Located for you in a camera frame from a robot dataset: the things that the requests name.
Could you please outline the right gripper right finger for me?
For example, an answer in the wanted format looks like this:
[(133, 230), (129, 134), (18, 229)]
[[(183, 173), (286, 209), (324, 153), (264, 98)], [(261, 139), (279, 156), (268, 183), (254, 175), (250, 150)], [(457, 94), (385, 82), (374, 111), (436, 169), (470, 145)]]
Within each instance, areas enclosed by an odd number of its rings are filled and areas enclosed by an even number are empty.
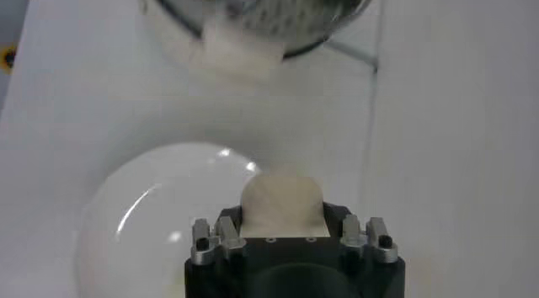
[(359, 217), (343, 205), (323, 204), (323, 216), (329, 235), (347, 251), (361, 258), (370, 256), (377, 263), (396, 263), (398, 245), (381, 217), (372, 217), (363, 229)]

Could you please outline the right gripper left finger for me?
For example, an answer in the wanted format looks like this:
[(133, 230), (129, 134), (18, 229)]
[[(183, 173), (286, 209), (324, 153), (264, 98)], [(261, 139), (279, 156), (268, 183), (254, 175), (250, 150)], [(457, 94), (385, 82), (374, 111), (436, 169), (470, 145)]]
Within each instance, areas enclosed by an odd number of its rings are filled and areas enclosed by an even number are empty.
[(231, 261), (244, 258), (247, 241), (240, 236), (243, 222), (241, 206), (224, 209), (213, 227), (206, 218), (196, 219), (192, 225), (192, 264), (213, 264), (218, 256)]

